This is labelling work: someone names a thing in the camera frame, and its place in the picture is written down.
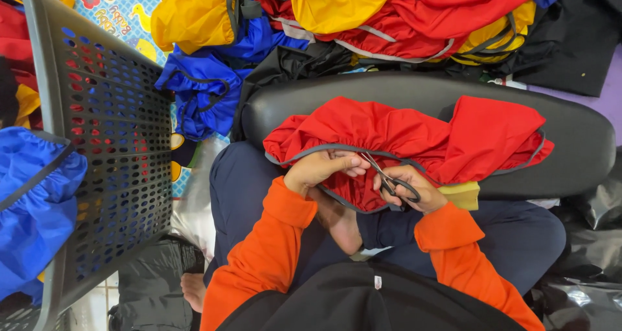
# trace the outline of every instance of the orange sleeve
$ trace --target orange sleeve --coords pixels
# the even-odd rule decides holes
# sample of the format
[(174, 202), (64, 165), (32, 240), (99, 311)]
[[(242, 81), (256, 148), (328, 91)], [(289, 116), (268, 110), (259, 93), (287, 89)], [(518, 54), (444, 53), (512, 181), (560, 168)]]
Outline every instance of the orange sleeve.
[(242, 303), (266, 290), (287, 292), (294, 278), (302, 230), (313, 220), (317, 203), (303, 199), (276, 178), (264, 199), (261, 219), (235, 245), (229, 265), (214, 272), (203, 300), (201, 331), (214, 331)]
[(471, 214), (451, 202), (425, 215), (415, 226), (417, 244), (430, 253), (441, 284), (492, 305), (527, 331), (544, 331), (516, 287), (499, 276), (479, 250), (477, 241), (483, 237)]

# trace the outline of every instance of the play mat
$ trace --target play mat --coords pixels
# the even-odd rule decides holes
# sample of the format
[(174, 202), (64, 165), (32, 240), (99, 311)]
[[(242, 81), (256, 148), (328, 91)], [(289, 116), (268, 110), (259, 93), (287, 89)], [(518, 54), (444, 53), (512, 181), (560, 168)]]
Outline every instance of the play mat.
[[(159, 65), (166, 62), (167, 53), (162, 52), (151, 38), (151, 13), (161, 0), (76, 0), (74, 9), (105, 31), (117, 36), (145, 57)], [(171, 120), (175, 130), (175, 105), (171, 105)], [(217, 136), (229, 142), (228, 137)], [(187, 141), (174, 133), (171, 137), (173, 198), (179, 200), (195, 162), (195, 152), (200, 142)]]

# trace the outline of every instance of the purple floor mat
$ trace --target purple floor mat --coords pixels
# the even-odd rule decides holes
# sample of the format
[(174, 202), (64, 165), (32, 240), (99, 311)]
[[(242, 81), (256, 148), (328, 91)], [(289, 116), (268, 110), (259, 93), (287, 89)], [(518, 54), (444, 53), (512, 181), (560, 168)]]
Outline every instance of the purple floor mat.
[(574, 101), (600, 112), (613, 125), (616, 144), (622, 145), (622, 46), (618, 45), (613, 54), (600, 97), (584, 97), (538, 86), (527, 86), (527, 90)]

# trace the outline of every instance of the black cushion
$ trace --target black cushion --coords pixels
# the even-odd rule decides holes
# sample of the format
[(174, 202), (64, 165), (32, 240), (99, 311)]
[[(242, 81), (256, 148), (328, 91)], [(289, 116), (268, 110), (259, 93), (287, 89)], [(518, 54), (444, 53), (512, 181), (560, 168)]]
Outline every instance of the black cushion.
[(553, 152), (540, 164), (479, 182), (480, 199), (526, 200), (585, 192), (607, 176), (616, 155), (609, 120), (581, 104), (491, 83), (434, 78), (409, 72), (366, 72), (293, 81), (258, 91), (242, 110), (246, 137), (263, 150), (263, 139), (286, 118), (310, 114), (333, 97), (412, 108), (449, 121), (462, 95), (523, 104), (546, 119), (542, 127)]

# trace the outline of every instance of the gray plastic basket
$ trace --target gray plastic basket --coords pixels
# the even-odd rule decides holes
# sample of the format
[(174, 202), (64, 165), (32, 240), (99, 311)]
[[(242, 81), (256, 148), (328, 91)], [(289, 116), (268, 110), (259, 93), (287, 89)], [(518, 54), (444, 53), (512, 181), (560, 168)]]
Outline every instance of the gray plastic basket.
[(65, 331), (67, 308), (170, 229), (170, 95), (154, 88), (161, 67), (112, 34), (58, 0), (22, 1), (44, 128), (89, 168), (42, 307), (0, 311), (0, 331)]

